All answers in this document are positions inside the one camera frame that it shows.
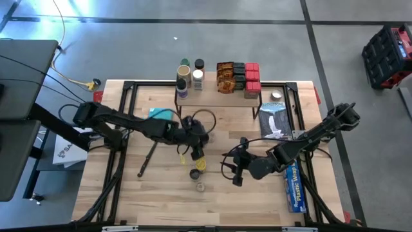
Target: concrete floor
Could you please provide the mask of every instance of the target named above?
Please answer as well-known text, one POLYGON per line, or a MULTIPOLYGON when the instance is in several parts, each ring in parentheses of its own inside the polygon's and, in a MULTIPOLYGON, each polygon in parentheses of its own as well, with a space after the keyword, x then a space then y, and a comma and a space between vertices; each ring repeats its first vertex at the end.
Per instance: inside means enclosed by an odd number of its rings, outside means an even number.
MULTIPOLYGON (((369 227, 411 230, 412 179, 409 176, 412 169, 408 165, 412 162, 412 121, 395 89, 377 92, 368 86, 361 59, 363 46, 386 21, 412 21, 411 1, 56 2, 65 16, 110 18, 107 23, 67 19, 62 46, 66 53, 59 57, 57 67, 73 79, 90 81, 99 78, 102 82, 106 79, 174 79, 176 65, 182 57, 192 61, 201 57, 206 62, 206 70, 210 71, 220 61, 253 61, 260 64, 263 79, 313 81, 321 96, 323 116, 327 112, 326 99, 334 104, 356 102, 361 123, 356 130, 343 133, 343 138, 366 222, 369 227), (301 3, 307 4, 312 22, 304 17, 301 3), (117 19, 250 21, 208 24, 201 21, 168 23, 167 20, 142 23, 117 19), (257 23, 253 20, 266 21, 257 23), (349 25, 327 25, 342 24, 342 21, 349 25), (312 38, 308 28, 313 28, 312 38), (314 58, 316 52, 321 58, 318 62, 314 58)), ((12 0, 0 1, 0 14, 6 15, 13 3, 12 0)), ((0 37, 60 41, 63 32, 60 19, 46 15, 58 15, 51 0, 22 0, 13 14, 8 14, 9 21, 0 37)), ((65 92, 49 78, 45 84, 65 92)), ((66 84, 82 98, 92 100, 91 93, 66 84)), ((401 86, 412 91, 411 80, 406 79, 401 86)), ((71 103, 45 88, 37 102, 56 114, 62 104, 71 103)), ((74 110, 70 108, 63 113, 67 120, 73 114, 74 110)), ((330 151, 343 208, 353 216, 348 185, 334 141, 330 151)), ((45 194, 48 199, 37 207, 33 202, 21 199, 32 165, 29 161, 13 200, 0 203, 0 228, 70 221, 81 172, 43 172, 35 191, 45 194)))

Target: blue box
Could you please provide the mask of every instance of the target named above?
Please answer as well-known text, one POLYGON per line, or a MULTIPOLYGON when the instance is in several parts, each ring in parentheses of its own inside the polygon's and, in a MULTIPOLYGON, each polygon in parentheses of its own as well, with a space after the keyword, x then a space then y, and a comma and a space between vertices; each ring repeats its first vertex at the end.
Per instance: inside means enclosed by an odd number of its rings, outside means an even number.
POLYGON ((285 180, 286 197, 288 199, 289 212, 291 213, 306 213, 306 205, 304 203, 304 189, 299 175, 299 168, 295 161, 289 165, 283 173, 285 180))

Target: wooden shelf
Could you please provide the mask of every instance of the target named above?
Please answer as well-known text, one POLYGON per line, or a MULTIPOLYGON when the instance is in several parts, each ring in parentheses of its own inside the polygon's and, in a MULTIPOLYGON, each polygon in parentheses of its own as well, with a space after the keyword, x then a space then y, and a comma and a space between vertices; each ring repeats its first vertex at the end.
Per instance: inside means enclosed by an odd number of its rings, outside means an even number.
POLYGON ((220 93, 216 84, 216 72, 205 72, 203 90, 189 88, 187 98, 177 97, 176 103, 178 106, 258 107, 259 98, 245 99, 243 91, 239 90, 230 94, 220 93))

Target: red box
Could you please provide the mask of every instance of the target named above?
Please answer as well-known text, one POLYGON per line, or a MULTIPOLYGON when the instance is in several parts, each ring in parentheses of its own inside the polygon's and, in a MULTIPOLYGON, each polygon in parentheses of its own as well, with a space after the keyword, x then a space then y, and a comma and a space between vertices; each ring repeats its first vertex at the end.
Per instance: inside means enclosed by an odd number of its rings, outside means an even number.
POLYGON ((260 82, 248 81, 245 87, 245 98, 246 99, 257 99, 262 87, 260 82))
POLYGON ((246 74, 245 74, 246 81, 259 81, 260 80, 258 63, 246 63, 245 70, 246 70, 246 74))

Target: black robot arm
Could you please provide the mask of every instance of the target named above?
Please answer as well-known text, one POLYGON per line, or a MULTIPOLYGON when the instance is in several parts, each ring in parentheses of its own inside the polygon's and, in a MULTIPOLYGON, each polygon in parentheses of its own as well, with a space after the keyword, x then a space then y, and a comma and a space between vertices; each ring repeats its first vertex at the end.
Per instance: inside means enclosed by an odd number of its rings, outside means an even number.
POLYGON ((353 109, 355 103, 339 104, 328 112, 328 116, 311 130, 300 135, 296 140, 283 141, 266 151, 266 157, 259 157, 246 151, 247 146, 241 146, 232 150, 228 157, 234 157, 233 164, 223 163, 231 168, 235 174, 233 184, 242 185, 241 174, 243 169, 249 170, 255 179, 262 179, 269 173, 281 172, 291 165, 298 158, 301 151, 314 151, 321 139, 332 139, 335 131, 350 131, 359 124, 359 115, 353 109))
POLYGON ((179 128, 179 122, 156 118, 142 119, 96 102, 82 103, 73 121, 81 128, 92 128, 101 134, 105 137, 105 144, 115 150, 122 147, 124 136, 120 130, 110 128, 107 123, 139 131, 155 142, 190 146, 193 149, 193 160, 203 156, 203 145, 209 141, 209 136, 200 121, 191 116, 183 118, 182 127, 179 128))

